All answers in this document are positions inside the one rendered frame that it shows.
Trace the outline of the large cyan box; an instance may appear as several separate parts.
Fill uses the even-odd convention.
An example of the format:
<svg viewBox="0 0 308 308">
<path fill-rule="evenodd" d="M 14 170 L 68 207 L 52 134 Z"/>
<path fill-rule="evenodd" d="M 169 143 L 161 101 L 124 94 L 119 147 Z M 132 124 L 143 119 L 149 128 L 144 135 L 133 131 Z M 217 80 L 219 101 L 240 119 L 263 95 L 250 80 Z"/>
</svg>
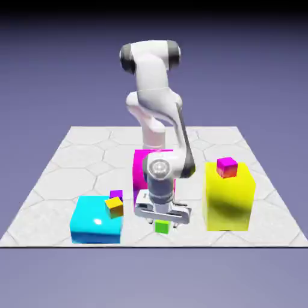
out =
<svg viewBox="0 0 308 308">
<path fill-rule="evenodd" d="M 70 220 L 74 244 L 119 244 L 122 218 L 110 218 L 108 196 L 80 196 Z"/>
</svg>

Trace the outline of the large yellow box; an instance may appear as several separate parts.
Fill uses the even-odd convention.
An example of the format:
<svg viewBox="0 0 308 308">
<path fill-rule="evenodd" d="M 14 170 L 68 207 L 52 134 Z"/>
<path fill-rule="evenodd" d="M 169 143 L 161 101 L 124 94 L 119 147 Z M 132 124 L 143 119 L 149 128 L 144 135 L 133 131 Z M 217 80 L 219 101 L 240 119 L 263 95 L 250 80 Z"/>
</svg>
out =
<svg viewBox="0 0 308 308">
<path fill-rule="evenodd" d="M 235 177 L 223 178 L 215 162 L 205 163 L 202 211 L 207 231 L 247 231 L 256 183 L 247 165 L 238 163 Z"/>
</svg>

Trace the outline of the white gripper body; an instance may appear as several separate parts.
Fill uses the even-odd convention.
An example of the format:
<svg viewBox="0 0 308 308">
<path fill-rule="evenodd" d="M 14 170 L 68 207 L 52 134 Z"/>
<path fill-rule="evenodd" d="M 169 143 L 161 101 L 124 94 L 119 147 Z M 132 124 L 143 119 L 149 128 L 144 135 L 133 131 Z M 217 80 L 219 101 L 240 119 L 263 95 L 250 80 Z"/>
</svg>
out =
<svg viewBox="0 0 308 308">
<path fill-rule="evenodd" d="M 176 202 L 174 193 L 158 198 L 151 196 L 149 190 L 141 189 L 136 198 L 134 213 L 138 217 L 147 219 L 188 224 L 191 208 L 187 204 Z"/>
</svg>

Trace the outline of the small green cube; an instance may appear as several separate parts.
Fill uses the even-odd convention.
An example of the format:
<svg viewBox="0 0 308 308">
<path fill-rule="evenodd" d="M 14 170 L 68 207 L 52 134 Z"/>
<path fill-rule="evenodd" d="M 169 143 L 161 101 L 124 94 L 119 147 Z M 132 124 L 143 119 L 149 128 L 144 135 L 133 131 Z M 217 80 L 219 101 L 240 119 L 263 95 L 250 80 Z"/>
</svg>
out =
<svg viewBox="0 0 308 308">
<path fill-rule="evenodd" d="M 170 222 L 164 220 L 156 220 L 155 221 L 155 232 L 160 234 L 168 234 L 169 233 Z"/>
</svg>

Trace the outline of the small magenta cube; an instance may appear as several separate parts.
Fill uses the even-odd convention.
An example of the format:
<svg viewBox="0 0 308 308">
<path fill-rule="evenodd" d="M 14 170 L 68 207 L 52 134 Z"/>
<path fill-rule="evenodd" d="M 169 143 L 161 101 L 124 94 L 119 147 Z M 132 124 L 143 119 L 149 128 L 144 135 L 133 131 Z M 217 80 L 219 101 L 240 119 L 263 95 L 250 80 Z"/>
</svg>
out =
<svg viewBox="0 0 308 308">
<path fill-rule="evenodd" d="M 217 173 L 222 178 L 236 177 L 238 163 L 231 157 L 217 159 Z"/>
</svg>

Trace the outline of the small orange cube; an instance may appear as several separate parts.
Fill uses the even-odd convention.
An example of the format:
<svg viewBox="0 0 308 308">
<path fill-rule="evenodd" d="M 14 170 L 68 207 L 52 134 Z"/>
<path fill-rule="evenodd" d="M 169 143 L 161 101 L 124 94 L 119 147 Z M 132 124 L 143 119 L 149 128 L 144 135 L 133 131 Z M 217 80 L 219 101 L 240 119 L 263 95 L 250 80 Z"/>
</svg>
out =
<svg viewBox="0 0 308 308">
<path fill-rule="evenodd" d="M 111 219 L 123 216 L 123 202 L 119 197 L 105 200 L 106 211 Z"/>
</svg>

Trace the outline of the large magenta box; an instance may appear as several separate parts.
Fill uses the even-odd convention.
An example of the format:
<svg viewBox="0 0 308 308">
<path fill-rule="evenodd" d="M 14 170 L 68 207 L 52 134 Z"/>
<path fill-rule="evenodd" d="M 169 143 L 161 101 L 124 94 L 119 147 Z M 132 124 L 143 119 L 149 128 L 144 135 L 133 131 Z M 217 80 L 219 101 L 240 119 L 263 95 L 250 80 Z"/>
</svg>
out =
<svg viewBox="0 0 308 308">
<path fill-rule="evenodd" d="M 146 169 L 146 164 L 144 163 L 144 160 L 147 160 L 147 157 L 150 153 L 153 152 L 172 152 L 173 149 L 162 149 L 162 150 L 152 150 L 152 149 L 141 149 L 141 150 L 135 150 L 134 152 L 134 160 L 133 160 L 133 166 L 132 166 L 132 181 L 133 181 L 133 194 L 134 194 L 134 208 L 135 208 L 135 202 L 138 195 L 139 190 L 141 189 L 147 189 L 148 183 L 146 179 L 146 172 L 144 171 Z M 175 192 L 175 180 L 171 182 L 171 180 L 167 181 L 160 181 L 158 190 L 155 191 L 155 196 L 158 198 L 163 198 L 164 196 L 169 196 L 171 193 Z"/>
</svg>

